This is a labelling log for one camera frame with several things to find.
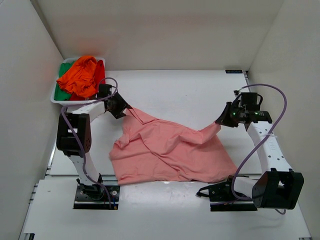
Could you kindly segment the pink t shirt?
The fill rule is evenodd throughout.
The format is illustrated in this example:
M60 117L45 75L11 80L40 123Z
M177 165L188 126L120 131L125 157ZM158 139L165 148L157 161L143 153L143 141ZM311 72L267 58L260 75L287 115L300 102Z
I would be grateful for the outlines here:
M109 159L119 185L154 181L217 183L233 175L233 163L215 122L195 130L137 108L126 110L122 136Z

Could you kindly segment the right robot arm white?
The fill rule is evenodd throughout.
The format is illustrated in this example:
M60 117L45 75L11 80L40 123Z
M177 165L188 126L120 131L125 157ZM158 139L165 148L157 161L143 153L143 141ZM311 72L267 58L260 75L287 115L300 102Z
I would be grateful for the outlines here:
M256 153L261 166L261 177L253 180L239 176L240 170L224 187L229 200L252 201L256 208L292 210L300 196L304 177L295 172L284 157L274 134L276 124L268 111L261 110L263 97L256 92L234 92L236 98L227 102L215 121L217 124L237 128L243 124L254 149L243 160L243 166Z

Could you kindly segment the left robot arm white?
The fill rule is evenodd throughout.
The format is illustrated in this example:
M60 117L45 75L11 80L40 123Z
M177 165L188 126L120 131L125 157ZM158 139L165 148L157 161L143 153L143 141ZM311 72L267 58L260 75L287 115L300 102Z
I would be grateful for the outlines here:
M97 99L74 106L76 109L70 112L66 111L68 105L61 109L56 147L72 161L79 175L78 183L87 186L86 191L93 199L99 199L105 187L90 155L91 123L106 112L115 119L123 118L125 110L132 107L118 93L117 87L110 84L99 85Z

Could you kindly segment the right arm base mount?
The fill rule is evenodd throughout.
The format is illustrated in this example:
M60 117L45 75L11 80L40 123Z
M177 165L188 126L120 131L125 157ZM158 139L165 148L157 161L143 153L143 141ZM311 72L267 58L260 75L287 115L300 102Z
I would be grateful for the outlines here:
M255 212L258 209L249 200L241 202L232 193L233 177L227 180L201 187L195 194L199 198L208 198L211 212Z

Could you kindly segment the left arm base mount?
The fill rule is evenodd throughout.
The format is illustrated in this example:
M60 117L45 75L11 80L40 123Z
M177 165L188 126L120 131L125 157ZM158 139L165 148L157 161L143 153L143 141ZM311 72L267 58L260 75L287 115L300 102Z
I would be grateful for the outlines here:
M84 185L77 180L77 188L74 197L73 209L75 210L118 210L120 190L119 185L105 185L108 195L100 186Z

